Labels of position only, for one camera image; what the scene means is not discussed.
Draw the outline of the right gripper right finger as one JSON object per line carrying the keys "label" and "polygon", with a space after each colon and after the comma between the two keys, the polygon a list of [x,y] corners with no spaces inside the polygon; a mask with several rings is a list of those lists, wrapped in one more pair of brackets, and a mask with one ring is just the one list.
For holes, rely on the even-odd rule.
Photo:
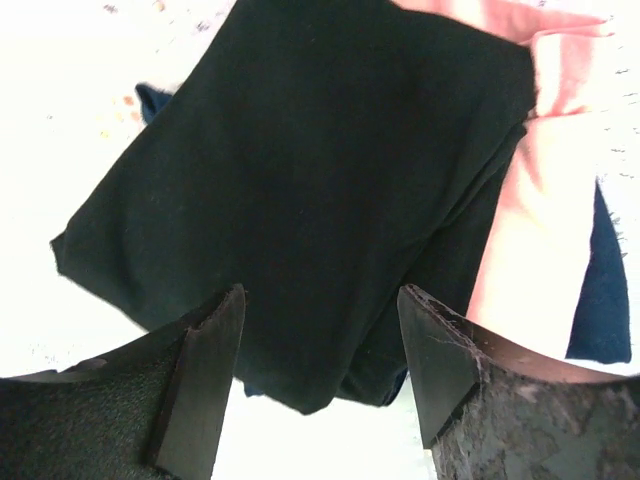
{"label": "right gripper right finger", "polygon": [[397,299],[422,443],[441,479],[635,479],[639,380],[556,360],[416,286]]}

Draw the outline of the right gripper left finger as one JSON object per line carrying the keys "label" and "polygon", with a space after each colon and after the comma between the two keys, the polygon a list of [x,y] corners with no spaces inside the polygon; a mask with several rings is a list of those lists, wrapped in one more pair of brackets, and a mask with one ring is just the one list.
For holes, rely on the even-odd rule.
{"label": "right gripper left finger", "polygon": [[1,382],[5,479],[208,479],[245,318],[235,285],[64,370]]}

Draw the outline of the black t shirt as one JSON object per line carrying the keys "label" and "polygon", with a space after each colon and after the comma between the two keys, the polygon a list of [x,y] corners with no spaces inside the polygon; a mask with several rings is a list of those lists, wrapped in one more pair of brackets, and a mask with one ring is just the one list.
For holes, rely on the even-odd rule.
{"label": "black t shirt", "polygon": [[388,1],[239,1],[53,240],[147,329],[249,295],[235,374],[303,414],[390,404],[396,298],[465,312],[533,107],[527,49]]}

